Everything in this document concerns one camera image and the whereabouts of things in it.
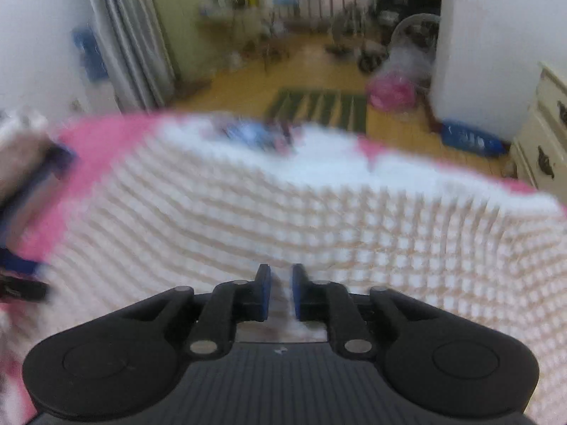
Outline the blue package on floor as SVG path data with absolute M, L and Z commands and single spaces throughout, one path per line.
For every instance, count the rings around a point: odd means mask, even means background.
M 498 137 L 455 122 L 441 124 L 441 141 L 447 146 L 479 157 L 501 157 L 507 147 Z

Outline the cluttered white side table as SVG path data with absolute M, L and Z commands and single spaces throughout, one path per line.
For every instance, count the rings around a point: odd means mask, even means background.
M 267 72 L 273 62 L 287 60 L 289 30 L 282 13 L 299 7 L 299 0 L 259 0 L 255 6 L 236 0 L 208 0 L 198 7 L 200 22 L 211 31 L 226 35 L 224 64 L 242 68 L 250 58 L 259 58 Z

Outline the cream dresser with drawers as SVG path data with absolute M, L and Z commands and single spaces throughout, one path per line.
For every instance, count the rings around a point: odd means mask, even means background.
M 528 119 L 510 155 L 518 180 L 566 202 L 566 76 L 543 63 Z

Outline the green striped floor mat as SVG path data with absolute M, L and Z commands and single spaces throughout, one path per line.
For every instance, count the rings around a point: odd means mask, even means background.
M 264 114 L 266 121 L 286 119 L 293 124 L 316 123 L 366 135 L 364 94 L 336 89 L 282 88 Z

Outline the white electric fan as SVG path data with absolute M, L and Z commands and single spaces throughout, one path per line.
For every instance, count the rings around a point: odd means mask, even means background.
M 395 28 L 388 47 L 393 70 L 428 93 L 436 59 L 441 16 L 421 12 L 404 18 Z

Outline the blue item on wall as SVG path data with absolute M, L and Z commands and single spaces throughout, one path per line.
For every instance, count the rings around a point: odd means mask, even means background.
M 85 69 L 88 81 L 92 84 L 108 81 L 108 71 L 92 28 L 86 26 L 74 29 L 72 39 L 79 51 L 81 65 Z

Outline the pink plastic bag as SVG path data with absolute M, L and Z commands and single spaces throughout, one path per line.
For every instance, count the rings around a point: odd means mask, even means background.
M 370 106 L 383 112 L 407 111 L 416 105 L 416 88 L 412 81 L 397 74 L 373 77 L 366 85 Z

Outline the grey curtain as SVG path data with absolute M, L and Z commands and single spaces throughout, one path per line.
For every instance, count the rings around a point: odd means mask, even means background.
M 119 107 L 151 111 L 175 94 L 175 74 L 153 0 L 89 0 Z

